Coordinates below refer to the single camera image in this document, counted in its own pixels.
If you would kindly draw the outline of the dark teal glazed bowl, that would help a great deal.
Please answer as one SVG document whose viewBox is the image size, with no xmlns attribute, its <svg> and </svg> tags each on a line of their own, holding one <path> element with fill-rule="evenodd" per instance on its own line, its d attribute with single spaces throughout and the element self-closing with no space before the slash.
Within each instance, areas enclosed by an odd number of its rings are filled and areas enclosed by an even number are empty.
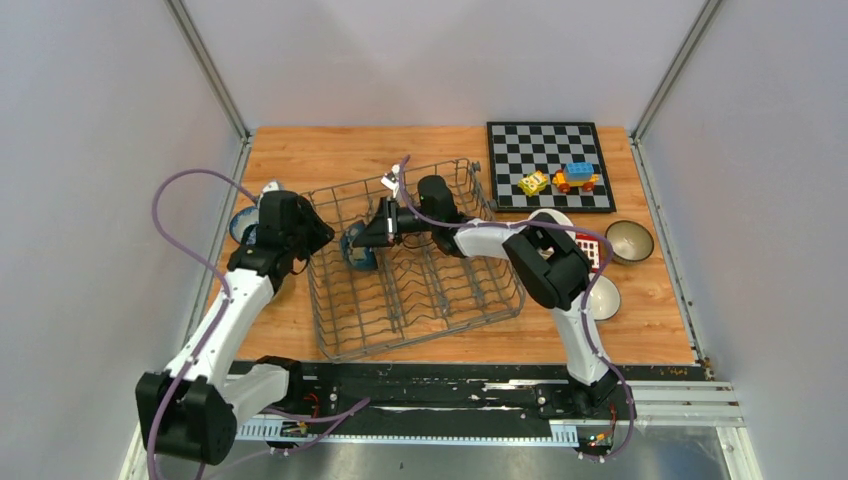
<svg viewBox="0 0 848 480">
<path fill-rule="evenodd" d="M 365 229 L 363 220 L 350 224 L 340 239 L 340 251 L 347 265 L 357 271 L 375 271 L 378 269 L 376 255 L 370 247 L 354 247 L 356 237 Z"/>
</svg>

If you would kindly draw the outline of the grey wire dish rack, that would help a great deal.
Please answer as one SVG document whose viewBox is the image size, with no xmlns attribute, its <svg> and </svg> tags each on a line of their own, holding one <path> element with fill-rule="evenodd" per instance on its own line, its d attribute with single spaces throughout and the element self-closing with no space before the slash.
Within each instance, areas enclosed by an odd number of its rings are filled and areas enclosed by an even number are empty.
<svg viewBox="0 0 848 480">
<path fill-rule="evenodd" d="M 358 220 L 370 221 L 388 193 L 371 177 L 305 195 L 335 231 L 307 269 L 316 343 L 328 359 L 379 355 L 521 312 L 525 289 L 507 261 L 446 255 L 428 233 L 373 249 L 375 271 L 351 269 L 340 251 L 342 234 Z"/>
</svg>

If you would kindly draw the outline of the blue floral white bowl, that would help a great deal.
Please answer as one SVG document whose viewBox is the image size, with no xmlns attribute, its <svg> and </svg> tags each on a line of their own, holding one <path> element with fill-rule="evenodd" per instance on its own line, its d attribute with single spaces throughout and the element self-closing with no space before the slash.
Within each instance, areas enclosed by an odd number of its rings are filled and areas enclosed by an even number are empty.
<svg viewBox="0 0 848 480">
<path fill-rule="evenodd" d="M 229 234 L 239 245 L 254 245 L 259 212 L 255 205 L 238 211 L 229 223 Z"/>
</svg>

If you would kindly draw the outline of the beige speckled bowl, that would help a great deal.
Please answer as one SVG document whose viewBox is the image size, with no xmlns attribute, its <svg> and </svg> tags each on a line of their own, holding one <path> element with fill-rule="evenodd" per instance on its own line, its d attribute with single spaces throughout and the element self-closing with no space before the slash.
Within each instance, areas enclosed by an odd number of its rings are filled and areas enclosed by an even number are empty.
<svg viewBox="0 0 848 480">
<path fill-rule="evenodd" d="M 535 210 L 528 218 L 527 223 L 540 228 L 553 228 L 560 231 L 572 231 L 573 222 L 569 217 L 552 208 L 540 208 Z"/>
</svg>

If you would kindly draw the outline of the dark blue white bowl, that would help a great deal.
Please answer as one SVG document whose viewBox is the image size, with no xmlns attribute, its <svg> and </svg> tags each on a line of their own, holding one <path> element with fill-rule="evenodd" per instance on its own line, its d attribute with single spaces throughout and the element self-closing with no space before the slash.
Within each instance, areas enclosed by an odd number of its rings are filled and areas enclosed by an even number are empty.
<svg viewBox="0 0 848 480">
<path fill-rule="evenodd" d="M 597 275 L 597 281 L 590 292 L 589 303 L 595 321 L 603 322 L 618 314 L 622 298 L 614 282 L 604 275 Z"/>
</svg>

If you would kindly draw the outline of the black striped bowl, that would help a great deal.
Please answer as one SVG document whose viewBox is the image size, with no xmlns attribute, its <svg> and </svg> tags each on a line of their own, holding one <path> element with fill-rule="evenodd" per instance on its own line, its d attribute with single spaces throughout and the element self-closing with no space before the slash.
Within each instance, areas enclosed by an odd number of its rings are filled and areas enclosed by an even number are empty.
<svg viewBox="0 0 848 480">
<path fill-rule="evenodd" d="M 612 260 L 622 265 L 643 262 L 655 250 L 656 242 L 650 230 L 632 220 L 613 222 L 607 227 L 605 237 L 611 246 Z"/>
</svg>

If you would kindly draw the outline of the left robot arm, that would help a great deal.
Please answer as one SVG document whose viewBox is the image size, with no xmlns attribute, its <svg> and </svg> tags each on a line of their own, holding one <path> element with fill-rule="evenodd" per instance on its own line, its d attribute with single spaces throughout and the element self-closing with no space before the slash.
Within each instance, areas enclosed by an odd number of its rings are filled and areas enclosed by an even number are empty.
<svg viewBox="0 0 848 480">
<path fill-rule="evenodd" d="M 273 404 L 283 413 L 306 400 L 299 364 L 265 357 L 238 380 L 226 381 L 241 343 L 259 313 L 291 274 L 334 238 L 333 229 L 303 196 L 269 191 L 258 203 L 256 238 L 230 256 L 210 311 L 183 349 L 158 372 L 139 379 L 139 424 L 153 464 L 171 456 L 218 465 L 239 428 Z"/>
</svg>

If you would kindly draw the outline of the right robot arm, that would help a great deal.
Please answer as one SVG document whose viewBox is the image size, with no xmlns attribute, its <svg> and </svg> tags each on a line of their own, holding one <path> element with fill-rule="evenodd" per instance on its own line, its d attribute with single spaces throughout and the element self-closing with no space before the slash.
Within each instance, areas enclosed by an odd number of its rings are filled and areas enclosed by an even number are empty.
<svg viewBox="0 0 848 480">
<path fill-rule="evenodd" d="M 573 238 L 576 232 L 558 211 L 540 209 L 524 221 L 499 223 L 467 216 L 438 175 L 421 178 L 411 200 L 399 175 L 388 174 L 392 188 L 372 220 L 350 242 L 353 248 L 382 248 L 407 234 L 429 233 L 444 254 L 458 258 L 507 260 L 526 293 L 548 310 L 567 354 L 571 403 L 584 417 L 596 417 L 621 392 L 632 398 L 621 371 L 606 357 L 590 308 L 596 282 L 592 262 Z"/>
</svg>

